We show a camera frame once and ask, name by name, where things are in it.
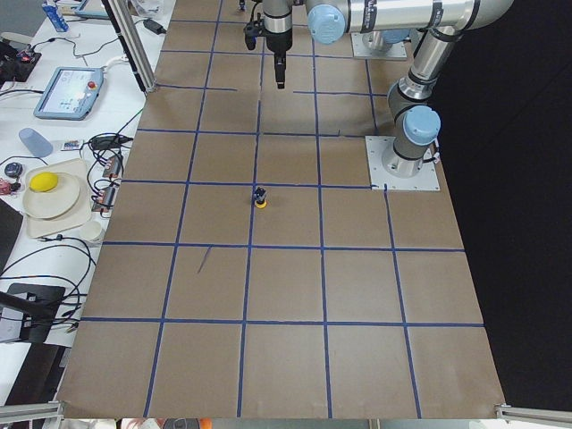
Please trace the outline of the second arm base plate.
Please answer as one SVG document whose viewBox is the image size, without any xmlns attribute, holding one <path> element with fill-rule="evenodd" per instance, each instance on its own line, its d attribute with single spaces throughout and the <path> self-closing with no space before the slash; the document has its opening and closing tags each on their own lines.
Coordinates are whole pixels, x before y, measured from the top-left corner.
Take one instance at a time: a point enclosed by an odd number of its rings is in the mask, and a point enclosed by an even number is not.
<svg viewBox="0 0 572 429">
<path fill-rule="evenodd" d="M 406 61 L 408 54 L 404 39 L 402 36 L 392 37 L 388 31 L 352 33 L 353 56 L 358 59 Z"/>
</svg>

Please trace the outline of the silver blue-capped robot arm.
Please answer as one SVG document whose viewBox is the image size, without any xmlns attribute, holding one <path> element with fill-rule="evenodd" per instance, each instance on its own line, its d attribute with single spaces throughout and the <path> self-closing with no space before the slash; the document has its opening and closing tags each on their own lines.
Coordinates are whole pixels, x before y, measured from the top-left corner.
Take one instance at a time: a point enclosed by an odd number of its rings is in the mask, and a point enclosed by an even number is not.
<svg viewBox="0 0 572 429">
<path fill-rule="evenodd" d="M 442 66 L 463 33 L 497 21 L 510 1 L 306 1 L 307 27 L 324 45 L 345 33 L 368 35 L 398 29 L 425 34 L 408 74 L 388 93 L 396 137 L 383 153 L 384 169 L 397 177 L 416 175 L 425 151 L 440 132 L 441 119 L 427 102 Z"/>
</svg>

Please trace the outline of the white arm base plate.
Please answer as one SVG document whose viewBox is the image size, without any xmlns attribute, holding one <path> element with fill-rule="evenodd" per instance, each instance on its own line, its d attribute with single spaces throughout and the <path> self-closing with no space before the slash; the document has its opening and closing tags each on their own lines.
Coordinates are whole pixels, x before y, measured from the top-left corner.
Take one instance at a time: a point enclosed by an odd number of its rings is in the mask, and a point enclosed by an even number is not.
<svg viewBox="0 0 572 429">
<path fill-rule="evenodd" d="M 417 160 L 401 158 L 394 151 L 392 136 L 366 136 L 366 154 L 372 189 L 440 191 L 431 150 Z"/>
</svg>

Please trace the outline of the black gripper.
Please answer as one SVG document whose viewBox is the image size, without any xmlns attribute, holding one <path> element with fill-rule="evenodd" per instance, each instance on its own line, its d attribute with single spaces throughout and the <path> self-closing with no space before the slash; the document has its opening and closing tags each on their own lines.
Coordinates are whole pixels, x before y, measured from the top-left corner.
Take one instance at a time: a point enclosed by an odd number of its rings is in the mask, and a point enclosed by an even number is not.
<svg viewBox="0 0 572 429">
<path fill-rule="evenodd" d="M 291 49 L 291 33 L 272 33 L 266 35 L 266 44 L 273 55 L 274 77 L 278 89 L 285 89 L 286 53 Z"/>
</svg>

